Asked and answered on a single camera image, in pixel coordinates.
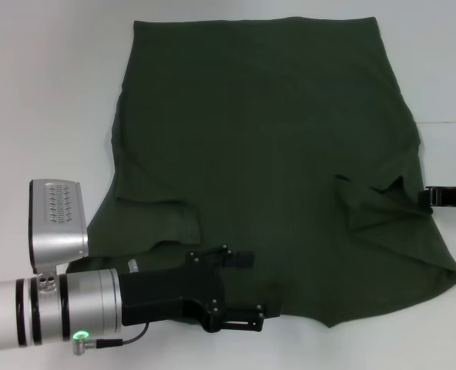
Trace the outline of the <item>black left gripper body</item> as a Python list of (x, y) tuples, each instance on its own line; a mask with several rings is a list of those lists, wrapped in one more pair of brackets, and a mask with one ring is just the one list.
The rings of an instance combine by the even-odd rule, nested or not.
[(119, 275), (124, 326), (189, 319), (205, 331), (223, 327), (223, 282), (203, 257), (178, 267)]

